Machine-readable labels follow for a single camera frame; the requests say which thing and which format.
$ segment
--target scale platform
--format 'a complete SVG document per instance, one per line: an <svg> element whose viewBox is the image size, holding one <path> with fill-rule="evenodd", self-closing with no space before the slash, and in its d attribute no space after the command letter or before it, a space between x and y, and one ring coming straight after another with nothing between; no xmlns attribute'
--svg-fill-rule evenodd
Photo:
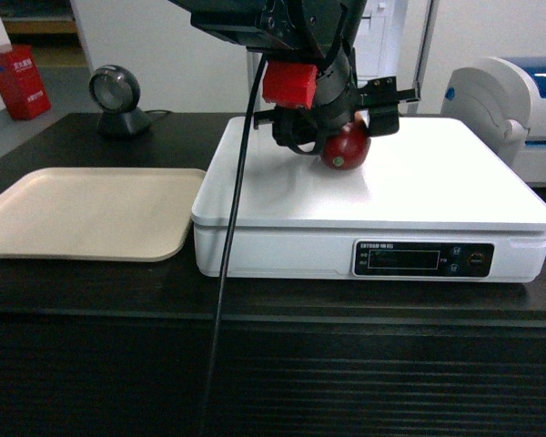
<svg viewBox="0 0 546 437"><path fill-rule="evenodd" d="M217 276L243 118L233 118L192 208L197 264ZM460 121L402 118L362 167L337 171L252 130L228 275L529 282L546 204Z"/></svg>

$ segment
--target dark wooden counter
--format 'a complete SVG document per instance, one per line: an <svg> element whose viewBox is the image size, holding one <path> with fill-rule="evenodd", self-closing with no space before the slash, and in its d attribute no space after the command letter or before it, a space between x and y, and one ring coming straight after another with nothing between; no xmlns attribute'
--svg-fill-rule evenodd
<svg viewBox="0 0 546 437"><path fill-rule="evenodd" d="M1 158L0 193L46 167L207 168L232 115L132 141L97 117ZM0 435L192 433L216 297L192 233L158 263L0 259ZM229 279L224 305L214 435L546 435L546 262L530 284Z"/></svg>

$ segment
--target beige tray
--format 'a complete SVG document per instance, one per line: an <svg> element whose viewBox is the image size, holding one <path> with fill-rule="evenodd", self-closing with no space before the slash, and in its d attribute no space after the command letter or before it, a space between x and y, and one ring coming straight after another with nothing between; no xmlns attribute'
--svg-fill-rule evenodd
<svg viewBox="0 0 546 437"><path fill-rule="evenodd" d="M177 253L205 172L45 168L0 195L0 258L159 261Z"/></svg>

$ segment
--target black cable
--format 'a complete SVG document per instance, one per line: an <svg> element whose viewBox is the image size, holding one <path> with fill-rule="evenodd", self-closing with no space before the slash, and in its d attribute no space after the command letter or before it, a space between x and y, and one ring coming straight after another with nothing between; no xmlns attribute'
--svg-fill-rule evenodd
<svg viewBox="0 0 546 437"><path fill-rule="evenodd" d="M218 348L218 333L220 331L220 321L222 319L222 300L228 273L230 250L232 248L233 236L235 234L235 225L237 224L240 191L243 185L245 161L247 159L248 134L251 129L251 118L253 117L253 111L255 110L255 102L257 101L258 86L261 81L261 77L263 76L263 70L265 69L266 62L267 59L265 55L261 56L261 61L258 64L257 73L255 74L255 80L253 81L253 87L251 87L251 93L248 97L247 113L245 114L245 124L243 126L243 136L240 141L240 150L238 152L237 177L235 180L233 201L230 207L230 218L228 220L227 235L225 237L225 247L223 248L222 261L220 263L220 274L218 276L218 302L217 311L215 314L214 330L212 333L212 343L210 346L210 356L208 358L207 381L202 396L202 403L200 405L200 416L198 420L198 435L200 437L203 437L205 431L210 389L212 385L212 377L215 371L215 361L217 358Z"/></svg>

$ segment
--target scale button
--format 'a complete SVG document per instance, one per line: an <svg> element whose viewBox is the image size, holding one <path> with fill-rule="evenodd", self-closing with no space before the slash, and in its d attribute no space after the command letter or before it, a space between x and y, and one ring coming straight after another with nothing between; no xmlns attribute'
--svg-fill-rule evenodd
<svg viewBox="0 0 546 437"><path fill-rule="evenodd" d="M471 267L480 267L485 262L485 256L480 252L475 252L470 255L469 258L467 258L467 263Z"/></svg>

